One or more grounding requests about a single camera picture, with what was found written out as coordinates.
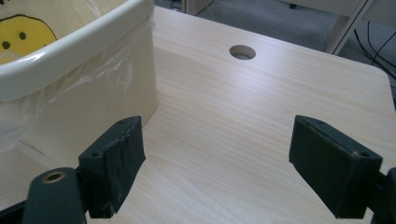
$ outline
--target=yellow smiley face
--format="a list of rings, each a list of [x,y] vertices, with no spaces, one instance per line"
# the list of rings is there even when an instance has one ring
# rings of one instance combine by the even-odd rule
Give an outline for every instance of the yellow smiley face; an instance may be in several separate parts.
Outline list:
[[[39,19],[16,15],[0,20],[0,64],[9,63],[56,40]]]

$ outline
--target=gray floor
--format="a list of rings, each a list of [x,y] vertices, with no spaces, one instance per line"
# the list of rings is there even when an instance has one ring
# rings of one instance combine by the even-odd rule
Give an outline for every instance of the gray floor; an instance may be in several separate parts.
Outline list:
[[[154,2],[157,6],[173,10],[178,10],[176,7],[180,7],[178,1],[173,5],[172,0],[154,0]],[[320,51],[326,49],[327,36],[335,21],[333,14],[306,7],[290,9],[289,4],[278,0],[215,0],[197,17]],[[396,28],[376,23],[370,24],[372,46],[379,50],[396,32]],[[356,30],[363,46],[374,55],[368,44],[367,21],[361,21]],[[396,64],[396,36],[381,49],[380,55]],[[372,63],[364,56],[354,35],[348,39],[339,56],[361,63]],[[396,76],[396,67],[383,61],[380,62]],[[392,77],[389,77],[389,80],[391,86],[396,87],[396,80]]]

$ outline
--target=yellow sticker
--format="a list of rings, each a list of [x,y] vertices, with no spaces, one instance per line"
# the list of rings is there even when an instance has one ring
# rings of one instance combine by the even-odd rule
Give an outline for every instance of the yellow sticker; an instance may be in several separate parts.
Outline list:
[[[15,15],[0,20],[0,64],[9,63],[56,40],[43,21]]]

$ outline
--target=light wood grain surface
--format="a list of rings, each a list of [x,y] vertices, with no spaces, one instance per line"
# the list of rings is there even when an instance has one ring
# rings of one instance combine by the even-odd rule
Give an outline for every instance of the light wood grain surface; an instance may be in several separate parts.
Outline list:
[[[294,116],[322,119],[396,166],[396,116],[376,68],[155,9],[159,106],[147,160],[120,212],[90,223],[370,223],[336,220],[289,163]],[[252,60],[230,55],[256,50]],[[0,156],[0,208],[56,167],[23,146]]]

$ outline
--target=trash bin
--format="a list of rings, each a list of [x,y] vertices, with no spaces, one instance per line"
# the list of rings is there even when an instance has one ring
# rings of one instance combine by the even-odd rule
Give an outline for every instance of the trash bin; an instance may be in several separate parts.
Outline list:
[[[157,106],[153,8],[151,0],[4,1],[3,31],[4,21],[33,19],[56,40],[0,65],[0,151],[20,142],[76,167],[117,120],[147,122]],[[18,31],[17,39],[30,36]],[[0,48],[13,47],[3,37]]]

